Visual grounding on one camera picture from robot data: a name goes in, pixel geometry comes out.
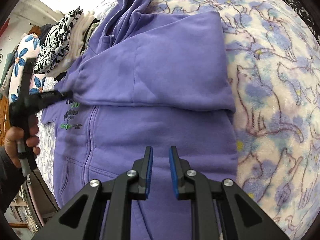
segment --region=wooden cabinet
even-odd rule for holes
[[[4,144],[4,137],[9,127],[9,102],[3,97],[0,100],[0,145]]]

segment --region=finger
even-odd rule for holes
[[[36,115],[33,114],[29,116],[28,118],[29,127],[37,125],[38,123],[39,123],[39,120],[38,120],[38,117],[36,117]]]
[[[28,147],[37,146],[39,144],[39,137],[30,137],[26,141]]]
[[[12,142],[15,142],[19,139],[22,139],[23,136],[24,136],[23,129],[13,126],[7,131],[7,133],[5,135],[5,140],[8,143],[12,143]]]
[[[32,126],[29,129],[30,136],[35,136],[39,132],[39,127],[37,125]]]
[[[40,148],[39,147],[33,147],[33,153],[35,155],[38,155],[40,153]]]

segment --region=human hand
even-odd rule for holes
[[[27,146],[33,149],[33,153],[35,155],[38,155],[40,153],[40,148],[37,147],[39,143],[39,137],[36,137],[35,135],[39,131],[38,127],[38,118],[36,116],[32,116],[29,118],[29,132],[30,132],[30,138],[27,139],[26,143]],[[18,158],[18,152],[17,152],[17,143],[16,141],[19,139],[22,139],[24,136],[23,129],[19,127],[10,127],[10,129],[7,131],[4,139],[4,149],[11,159],[14,166],[17,168],[21,168],[21,164]]]

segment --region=blue gripper pad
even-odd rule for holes
[[[176,165],[174,164],[174,159],[173,159],[171,149],[169,150],[169,164],[170,164],[170,171],[171,171],[173,193],[176,195],[176,198],[178,198],[179,197],[178,176],[177,176]]]
[[[148,162],[148,169],[147,169],[147,183],[146,183],[146,185],[147,185],[147,188],[146,188],[147,198],[148,198],[149,193],[150,193],[152,164],[153,164],[153,149],[151,148],[149,162]]]

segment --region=hoodie zipper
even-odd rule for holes
[[[89,120],[89,148],[90,148],[90,152],[88,154],[88,156],[86,157],[85,161],[84,161],[84,172],[83,172],[83,185],[86,185],[88,183],[89,180],[89,165],[91,162],[91,155],[93,152],[93,123],[94,123],[94,119],[95,119],[95,113],[97,112],[97,106],[95,106],[91,112],[90,115],[90,120]]]

